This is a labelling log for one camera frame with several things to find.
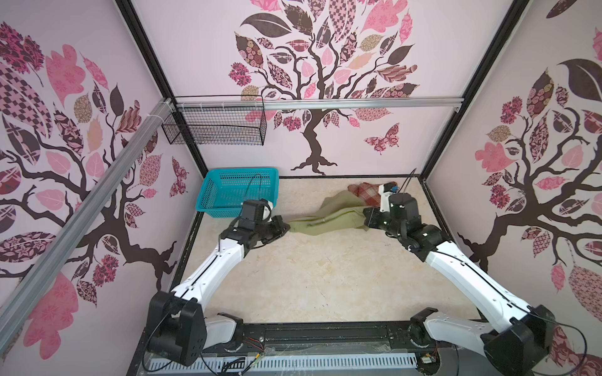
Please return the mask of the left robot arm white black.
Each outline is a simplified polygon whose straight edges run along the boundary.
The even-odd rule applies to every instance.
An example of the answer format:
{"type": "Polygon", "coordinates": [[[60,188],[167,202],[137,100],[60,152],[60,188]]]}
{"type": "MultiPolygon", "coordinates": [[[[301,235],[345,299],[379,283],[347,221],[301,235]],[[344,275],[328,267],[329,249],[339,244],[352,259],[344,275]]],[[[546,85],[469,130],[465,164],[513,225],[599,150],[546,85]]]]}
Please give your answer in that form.
{"type": "Polygon", "coordinates": [[[150,301],[145,350],[174,363],[191,366],[204,350],[224,345],[239,349],[243,319],[226,313],[206,317],[211,298],[250,251],[271,244],[290,230],[266,199],[247,200],[241,213],[217,238],[216,247],[186,280],[150,301]]]}

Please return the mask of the aluminium rail back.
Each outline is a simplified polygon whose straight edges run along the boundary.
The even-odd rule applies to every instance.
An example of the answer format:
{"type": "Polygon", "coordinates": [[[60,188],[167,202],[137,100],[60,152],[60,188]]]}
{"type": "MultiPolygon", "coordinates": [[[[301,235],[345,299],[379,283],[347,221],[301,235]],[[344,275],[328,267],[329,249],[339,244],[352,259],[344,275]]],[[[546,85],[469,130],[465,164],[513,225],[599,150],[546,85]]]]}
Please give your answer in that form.
{"type": "Polygon", "coordinates": [[[368,98],[368,99],[331,99],[331,100],[213,100],[213,101],[183,101],[179,100],[181,108],[243,108],[265,111],[280,110],[335,110],[359,108],[417,108],[417,107],[452,107],[460,108],[461,97],[408,97],[408,98],[368,98]]]}

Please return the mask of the aluminium rail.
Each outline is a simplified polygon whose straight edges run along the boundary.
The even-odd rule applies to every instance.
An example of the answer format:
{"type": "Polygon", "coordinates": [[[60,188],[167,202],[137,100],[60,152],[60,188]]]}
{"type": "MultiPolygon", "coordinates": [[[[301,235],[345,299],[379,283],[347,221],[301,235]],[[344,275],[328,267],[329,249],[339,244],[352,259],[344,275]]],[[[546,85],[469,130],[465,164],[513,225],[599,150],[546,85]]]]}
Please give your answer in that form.
{"type": "Polygon", "coordinates": [[[181,108],[243,108],[265,111],[280,110],[335,110],[359,108],[417,108],[417,107],[452,107],[460,108],[461,97],[408,97],[408,98],[368,98],[368,99],[331,99],[331,100],[213,100],[213,101],[183,101],[179,100],[181,108]]]}
{"type": "Polygon", "coordinates": [[[161,99],[144,119],[127,147],[117,156],[110,168],[83,201],[82,206],[67,221],[47,251],[31,268],[1,307],[1,350],[5,350],[31,311],[50,288],[79,241],[100,214],[129,168],[133,167],[154,132],[172,112],[172,100],[161,99]]]}

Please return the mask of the teal plastic basket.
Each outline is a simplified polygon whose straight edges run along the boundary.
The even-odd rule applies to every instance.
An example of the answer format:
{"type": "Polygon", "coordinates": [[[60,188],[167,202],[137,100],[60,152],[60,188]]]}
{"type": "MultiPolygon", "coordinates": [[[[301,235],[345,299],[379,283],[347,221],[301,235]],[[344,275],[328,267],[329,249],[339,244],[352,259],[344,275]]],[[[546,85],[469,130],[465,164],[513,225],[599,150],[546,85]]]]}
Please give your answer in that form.
{"type": "Polygon", "coordinates": [[[234,218],[247,200],[264,199],[274,208],[278,194],[275,168],[214,169],[202,183],[195,208],[212,218],[234,218]]]}

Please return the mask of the olive green skirt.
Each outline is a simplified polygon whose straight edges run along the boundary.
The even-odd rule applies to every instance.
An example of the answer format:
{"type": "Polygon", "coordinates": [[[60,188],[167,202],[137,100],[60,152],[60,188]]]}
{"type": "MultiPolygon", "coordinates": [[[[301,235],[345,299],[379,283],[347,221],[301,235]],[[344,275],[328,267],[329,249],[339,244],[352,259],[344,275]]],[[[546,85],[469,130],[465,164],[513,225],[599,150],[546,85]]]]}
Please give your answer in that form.
{"type": "Polygon", "coordinates": [[[368,206],[350,191],[326,197],[315,213],[287,222],[292,233],[318,236],[338,230],[363,229],[368,206]]]}

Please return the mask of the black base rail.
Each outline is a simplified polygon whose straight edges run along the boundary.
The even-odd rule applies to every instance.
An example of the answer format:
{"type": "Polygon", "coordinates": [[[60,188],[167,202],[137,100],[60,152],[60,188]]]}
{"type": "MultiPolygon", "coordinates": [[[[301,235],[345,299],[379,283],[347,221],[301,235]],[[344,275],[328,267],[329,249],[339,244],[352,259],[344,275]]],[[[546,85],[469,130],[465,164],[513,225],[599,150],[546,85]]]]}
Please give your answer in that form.
{"type": "MultiPolygon", "coordinates": [[[[259,372],[249,375],[497,375],[490,362],[475,352],[447,342],[433,342],[422,348],[409,336],[408,321],[368,321],[343,323],[244,324],[239,349],[224,345],[203,351],[205,357],[294,356],[333,354],[415,355],[415,370],[372,371],[288,371],[284,374],[259,372]]],[[[155,374],[147,370],[151,359],[162,358],[148,353],[145,342],[136,349],[129,375],[210,375],[155,374]]]]}

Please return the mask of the aluminium rail left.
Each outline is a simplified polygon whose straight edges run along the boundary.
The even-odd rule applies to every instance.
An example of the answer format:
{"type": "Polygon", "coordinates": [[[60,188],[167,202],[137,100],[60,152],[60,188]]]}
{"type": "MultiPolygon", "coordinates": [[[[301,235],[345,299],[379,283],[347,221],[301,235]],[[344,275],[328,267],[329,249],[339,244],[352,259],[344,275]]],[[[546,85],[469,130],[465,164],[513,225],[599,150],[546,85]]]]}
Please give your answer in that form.
{"type": "Polygon", "coordinates": [[[67,221],[47,251],[31,268],[1,307],[1,350],[5,350],[31,311],[50,288],[79,241],[100,214],[129,168],[133,167],[154,132],[172,112],[172,100],[161,99],[144,119],[127,147],[117,156],[110,168],[83,201],[82,206],[67,221]]]}

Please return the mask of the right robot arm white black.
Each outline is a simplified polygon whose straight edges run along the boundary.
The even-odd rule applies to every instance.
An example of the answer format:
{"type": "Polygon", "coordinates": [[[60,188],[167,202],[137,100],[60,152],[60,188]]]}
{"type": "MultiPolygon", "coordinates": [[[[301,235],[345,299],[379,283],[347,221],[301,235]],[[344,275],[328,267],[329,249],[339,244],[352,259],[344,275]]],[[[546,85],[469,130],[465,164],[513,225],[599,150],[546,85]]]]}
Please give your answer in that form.
{"type": "Polygon", "coordinates": [[[550,353],[556,321],[545,306],[533,307],[492,279],[435,225],[423,223],[406,193],[385,193],[379,208],[363,211],[365,225],[397,240],[459,289],[486,321],[457,319],[427,307],[410,319],[412,343],[426,348],[447,342],[485,357],[503,375],[530,375],[550,353]]]}

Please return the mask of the red plaid skirt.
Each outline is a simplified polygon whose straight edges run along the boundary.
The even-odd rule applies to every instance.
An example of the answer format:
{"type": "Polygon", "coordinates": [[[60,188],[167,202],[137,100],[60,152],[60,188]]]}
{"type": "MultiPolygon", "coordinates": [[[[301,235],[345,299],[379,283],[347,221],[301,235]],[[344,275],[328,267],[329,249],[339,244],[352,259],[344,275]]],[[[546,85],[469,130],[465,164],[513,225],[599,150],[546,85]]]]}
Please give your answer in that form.
{"type": "Polygon", "coordinates": [[[351,194],[359,197],[367,206],[379,207],[381,194],[379,193],[379,185],[371,183],[351,184],[347,187],[351,194]]]}

